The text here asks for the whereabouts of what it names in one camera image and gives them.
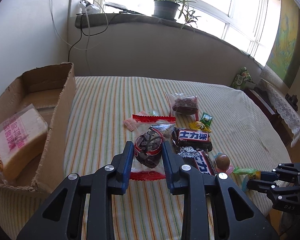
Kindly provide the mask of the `dark chocolate bar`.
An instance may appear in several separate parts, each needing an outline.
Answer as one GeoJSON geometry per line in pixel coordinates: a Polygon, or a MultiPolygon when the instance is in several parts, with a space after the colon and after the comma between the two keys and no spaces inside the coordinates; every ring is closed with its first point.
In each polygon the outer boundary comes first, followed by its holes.
{"type": "Polygon", "coordinates": [[[174,128],[171,138],[177,147],[192,147],[195,150],[211,152],[213,150],[209,133],[188,128],[174,128]]]}
{"type": "Polygon", "coordinates": [[[195,150],[190,146],[180,147],[178,155],[183,158],[185,164],[195,167],[201,173],[213,176],[217,174],[211,159],[204,151],[195,150]]]}

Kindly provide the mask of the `packaged sliced bread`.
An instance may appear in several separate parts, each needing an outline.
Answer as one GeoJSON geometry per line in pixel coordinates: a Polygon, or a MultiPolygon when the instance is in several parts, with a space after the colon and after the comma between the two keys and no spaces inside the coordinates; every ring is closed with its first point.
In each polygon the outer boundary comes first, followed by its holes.
{"type": "Polygon", "coordinates": [[[43,152],[47,122],[33,104],[0,124],[0,180],[13,183],[23,169],[43,152]]]}

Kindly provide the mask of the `yellow candy packet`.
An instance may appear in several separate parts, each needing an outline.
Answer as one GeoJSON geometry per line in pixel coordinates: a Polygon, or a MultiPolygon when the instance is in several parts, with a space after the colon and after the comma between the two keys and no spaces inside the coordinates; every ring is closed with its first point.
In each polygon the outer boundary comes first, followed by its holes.
{"type": "Polygon", "coordinates": [[[207,132],[211,133],[211,128],[207,126],[206,124],[202,123],[201,121],[194,121],[189,123],[190,129],[197,130],[197,131],[202,131],[202,132],[207,132]]]}

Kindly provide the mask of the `red-edged dark pastry packet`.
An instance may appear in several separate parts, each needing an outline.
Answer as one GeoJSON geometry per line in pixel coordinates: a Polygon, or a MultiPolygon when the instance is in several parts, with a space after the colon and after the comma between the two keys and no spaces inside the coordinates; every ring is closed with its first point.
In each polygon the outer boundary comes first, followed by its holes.
{"type": "Polygon", "coordinates": [[[134,158],[130,179],[154,181],[165,178],[162,147],[176,124],[173,116],[132,115],[135,120],[134,158]]]}

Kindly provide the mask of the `clear bag of dates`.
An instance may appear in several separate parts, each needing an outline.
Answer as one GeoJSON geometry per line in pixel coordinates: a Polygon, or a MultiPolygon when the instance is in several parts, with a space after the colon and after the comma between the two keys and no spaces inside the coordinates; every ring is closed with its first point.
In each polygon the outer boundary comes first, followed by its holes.
{"type": "Polygon", "coordinates": [[[199,120],[199,106],[196,95],[186,95],[183,93],[165,93],[170,108],[170,116],[176,114],[191,116],[194,121],[199,120]]]}

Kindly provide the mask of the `green round candy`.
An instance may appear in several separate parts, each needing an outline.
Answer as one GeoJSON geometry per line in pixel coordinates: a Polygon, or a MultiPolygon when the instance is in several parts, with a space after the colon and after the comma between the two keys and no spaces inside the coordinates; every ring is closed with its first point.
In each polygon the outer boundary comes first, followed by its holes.
{"type": "Polygon", "coordinates": [[[147,114],[148,114],[149,116],[159,116],[159,112],[156,111],[156,110],[154,110],[154,109],[148,109],[148,110],[147,110],[147,114]]]}

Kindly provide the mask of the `pink wafer packet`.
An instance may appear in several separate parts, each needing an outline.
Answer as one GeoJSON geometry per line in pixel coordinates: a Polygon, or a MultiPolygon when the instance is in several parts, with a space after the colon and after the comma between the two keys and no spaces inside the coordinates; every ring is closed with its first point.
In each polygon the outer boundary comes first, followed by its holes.
{"type": "MultiPolygon", "coordinates": [[[[146,116],[147,115],[147,112],[146,111],[140,111],[139,113],[137,113],[137,115],[140,115],[140,116],[146,116]]],[[[130,131],[134,131],[134,129],[136,128],[136,125],[135,125],[135,120],[133,119],[133,117],[131,116],[130,118],[128,119],[125,119],[123,120],[123,124],[124,126],[130,131]]]]}

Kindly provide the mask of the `green candy wrapper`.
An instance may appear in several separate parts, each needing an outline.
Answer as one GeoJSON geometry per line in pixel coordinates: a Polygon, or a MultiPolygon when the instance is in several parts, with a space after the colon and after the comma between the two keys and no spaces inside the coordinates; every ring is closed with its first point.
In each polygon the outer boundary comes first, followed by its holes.
{"type": "Polygon", "coordinates": [[[239,168],[236,167],[233,170],[234,174],[239,174],[239,175],[247,175],[247,174],[253,174],[254,172],[257,172],[257,169],[254,168],[239,168]]]}

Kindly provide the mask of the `brown chocolate egg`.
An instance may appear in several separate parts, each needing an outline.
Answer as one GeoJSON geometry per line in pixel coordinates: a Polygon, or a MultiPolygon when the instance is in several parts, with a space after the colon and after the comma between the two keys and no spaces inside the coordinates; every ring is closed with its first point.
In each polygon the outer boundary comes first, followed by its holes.
{"type": "Polygon", "coordinates": [[[230,159],[226,154],[218,153],[215,156],[215,164],[219,170],[221,170],[222,172],[225,172],[230,167],[230,159]]]}

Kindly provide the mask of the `lace covered side table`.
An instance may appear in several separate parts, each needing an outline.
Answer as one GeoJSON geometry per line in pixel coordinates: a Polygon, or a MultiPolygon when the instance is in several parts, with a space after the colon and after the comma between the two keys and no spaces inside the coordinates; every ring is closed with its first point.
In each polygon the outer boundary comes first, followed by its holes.
{"type": "Polygon", "coordinates": [[[287,93],[288,87],[265,66],[255,85],[246,84],[244,92],[268,118],[283,143],[294,147],[300,139],[300,114],[298,98],[287,93]]]}

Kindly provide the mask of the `small green candy packet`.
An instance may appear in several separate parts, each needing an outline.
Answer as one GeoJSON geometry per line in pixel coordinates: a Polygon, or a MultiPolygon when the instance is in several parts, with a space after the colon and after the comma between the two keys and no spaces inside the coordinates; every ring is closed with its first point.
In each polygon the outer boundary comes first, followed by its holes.
{"type": "Polygon", "coordinates": [[[200,122],[202,122],[205,126],[211,126],[211,122],[213,117],[206,112],[203,112],[202,117],[200,118],[200,122]]]}

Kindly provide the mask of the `green patterned bag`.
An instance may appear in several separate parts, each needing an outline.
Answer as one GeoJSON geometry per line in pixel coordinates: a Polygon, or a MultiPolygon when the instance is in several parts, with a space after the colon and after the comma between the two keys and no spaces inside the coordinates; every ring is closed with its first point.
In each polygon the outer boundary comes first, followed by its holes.
{"type": "Polygon", "coordinates": [[[247,70],[246,67],[243,67],[236,74],[236,76],[231,84],[231,88],[243,90],[245,88],[246,83],[252,82],[252,81],[253,81],[253,79],[252,79],[249,71],[247,70]]]}

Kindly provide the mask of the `cardboard box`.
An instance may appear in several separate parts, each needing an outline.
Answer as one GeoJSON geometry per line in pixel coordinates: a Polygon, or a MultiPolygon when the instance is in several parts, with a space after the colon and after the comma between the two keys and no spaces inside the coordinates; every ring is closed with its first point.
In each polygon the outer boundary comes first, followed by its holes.
{"type": "Polygon", "coordinates": [[[0,187],[51,193],[63,180],[75,92],[70,62],[24,72],[5,89],[0,96],[0,187]]]}

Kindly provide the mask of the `potted spider plant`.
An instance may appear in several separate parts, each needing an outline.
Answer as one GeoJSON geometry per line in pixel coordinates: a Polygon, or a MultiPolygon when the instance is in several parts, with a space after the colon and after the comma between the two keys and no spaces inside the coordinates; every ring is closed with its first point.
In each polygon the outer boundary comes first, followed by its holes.
{"type": "Polygon", "coordinates": [[[161,18],[169,21],[176,21],[175,17],[178,14],[178,19],[184,18],[183,26],[197,24],[199,16],[195,15],[195,10],[190,8],[190,3],[193,0],[154,0],[153,17],[161,18]]]}

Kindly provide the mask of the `white power strip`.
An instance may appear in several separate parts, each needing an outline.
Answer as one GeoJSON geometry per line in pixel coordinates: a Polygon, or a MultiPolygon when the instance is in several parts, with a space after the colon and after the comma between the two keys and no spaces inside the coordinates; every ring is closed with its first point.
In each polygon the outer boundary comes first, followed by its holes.
{"type": "Polygon", "coordinates": [[[81,8],[82,14],[98,14],[101,9],[94,4],[91,4],[87,0],[80,0],[79,7],[81,8]]]}

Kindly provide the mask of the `yellow green wall painting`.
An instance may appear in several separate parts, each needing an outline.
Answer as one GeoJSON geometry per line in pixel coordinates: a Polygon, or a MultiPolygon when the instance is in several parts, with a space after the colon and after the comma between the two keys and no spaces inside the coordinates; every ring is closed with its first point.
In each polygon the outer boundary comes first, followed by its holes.
{"type": "Polygon", "coordinates": [[[267,66],[290,88],[300,67],[300,9],[281,0],[280,20],[267,66]]]}

